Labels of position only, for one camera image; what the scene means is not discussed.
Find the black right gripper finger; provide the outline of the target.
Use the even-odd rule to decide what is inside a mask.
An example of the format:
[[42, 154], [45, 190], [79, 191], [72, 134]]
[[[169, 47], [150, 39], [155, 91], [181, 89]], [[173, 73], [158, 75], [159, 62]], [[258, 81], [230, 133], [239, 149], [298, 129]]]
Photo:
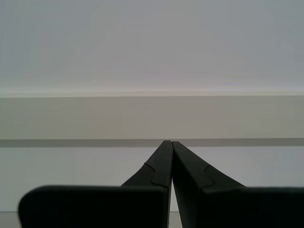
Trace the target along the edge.
[[246, 187], [172, 142], [172, 181], [184, 228], [302, 228], [304, 189]]
[[119, 187], [42, 186], [25, 194], [23, 228], [166, 228], [173, 145], [164, 141]]

